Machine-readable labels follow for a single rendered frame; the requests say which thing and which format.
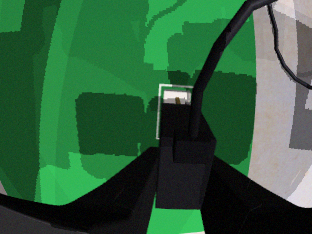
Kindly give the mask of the green circuit board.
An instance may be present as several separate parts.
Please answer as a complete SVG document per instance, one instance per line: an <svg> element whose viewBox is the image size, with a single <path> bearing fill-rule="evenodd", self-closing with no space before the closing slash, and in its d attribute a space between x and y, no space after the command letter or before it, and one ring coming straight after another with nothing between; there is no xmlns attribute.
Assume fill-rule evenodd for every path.
<svg viewBox="0 0 312 234"><path fill-rule="evenodd" d="M0 182L67 205L159 148L161 104L191 106L213 42L247 0L0 0ZM253 14L203 92L215 156L248 177Z"/></svg>

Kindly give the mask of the black fan cable with plug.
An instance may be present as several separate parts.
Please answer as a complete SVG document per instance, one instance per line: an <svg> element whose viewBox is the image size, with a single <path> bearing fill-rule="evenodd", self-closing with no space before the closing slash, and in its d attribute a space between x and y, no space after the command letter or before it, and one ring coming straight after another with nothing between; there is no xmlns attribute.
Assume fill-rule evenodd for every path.
<svg viewBox="0 0 312 234"><path fill-rule="evenodd" d="M203 92L211 81L213 70L220 61L224 48L236 36L241 26L251 16L253 10L268 5L269 17L275 30L275 52L283 68L293 80L304 88L312 89L312 85L299 80L289 70L279 52L279 30L273 14L271 2L279 0L247 0L235 17L224 28L217 40L213 42L209 56L203 69L196 78L192 89L191 106L179 104L161 104L159 154L157 154L156 174L156 208L160 209L192 209L203 208L205 189L211 176L213 154L215 154L215 134L204 120Z"/></svg>

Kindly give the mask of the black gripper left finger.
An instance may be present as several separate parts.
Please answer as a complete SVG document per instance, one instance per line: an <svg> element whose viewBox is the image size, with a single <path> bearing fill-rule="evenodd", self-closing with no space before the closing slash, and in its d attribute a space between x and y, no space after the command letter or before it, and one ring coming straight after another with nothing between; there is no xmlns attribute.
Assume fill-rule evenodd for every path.
<svg viewBox="0 0 312 234"><path fill-rule="evenodd" d="M147 234L156 198L157 146L67 205L0 193L0 234Z"/></svg>

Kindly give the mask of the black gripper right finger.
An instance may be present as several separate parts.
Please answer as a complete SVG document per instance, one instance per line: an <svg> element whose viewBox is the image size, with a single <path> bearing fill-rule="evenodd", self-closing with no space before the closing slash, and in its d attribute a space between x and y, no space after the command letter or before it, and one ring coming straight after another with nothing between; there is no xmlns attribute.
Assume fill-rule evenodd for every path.
<svg viewBox="0 0 312 234"><path fill-rule="evenodd" d="M215 154L200 213L205 234L312 234L312 208L261 188Z"/></svg>

